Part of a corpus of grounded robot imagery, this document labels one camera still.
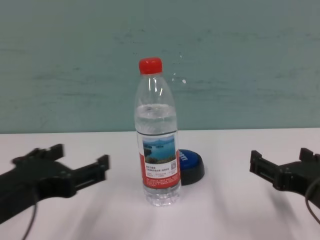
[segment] bottle base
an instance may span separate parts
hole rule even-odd
[[[154,206],[168,206],[174,204],[180,197],[181,181],[173,187],[154,189],[143,186],[146,200]]]

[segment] qr code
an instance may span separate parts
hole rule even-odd
[[[171,170],[174,170],[177,168],[177,162],[174,161],[173,163],[171,163]]]

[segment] bottle neck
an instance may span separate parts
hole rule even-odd
[[[141,74],[141,77],[144,79],[158,78],[158,77],[162,77],[162,72],[153,73],[153,74]]]

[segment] red bottle cap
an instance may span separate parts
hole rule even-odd
[[[158,74],[162,73],[162,61],[159,57],[143,58],[139,61],[141,74]]]

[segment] red label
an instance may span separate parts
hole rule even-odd
[[[176,164],[177,164],[177,173],[164,178],[151,178],[146,175],[146,164],[145,157],[140,154],[140,162],[141,162],[141,171],[142,171],[142,180],[144,185],[153,189],[166,189],[173,187],[178,184],[180,181],[180,160],[179,160],[179,151],[176,151]]]

